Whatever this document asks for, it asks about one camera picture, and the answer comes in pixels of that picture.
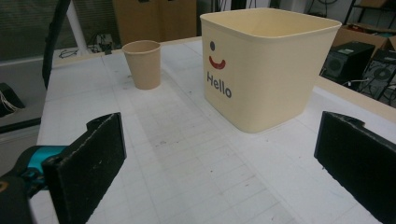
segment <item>beige bin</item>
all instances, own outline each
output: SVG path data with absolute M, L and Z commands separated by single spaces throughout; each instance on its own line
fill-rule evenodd
M 246 133 L 303 112 L 341 26 L 272 8 L 201 16 L 205 98 Z

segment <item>table surface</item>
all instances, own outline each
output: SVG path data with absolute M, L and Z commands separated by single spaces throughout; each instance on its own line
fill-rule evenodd
M 122 115 L 128 157 L 89 223 L 378 223 L 314 150 L 322 111 L 396 142 L 394 109 L 319 77 L 301 115 L 243 133 L 205 100 L 201 45 L 164 43 L 150 91 L 119 51 L 53 67 L 38 145 L 69 145 L 91 119 Z M 57 223 L 47 191 L 31 204 L 38 223 Z

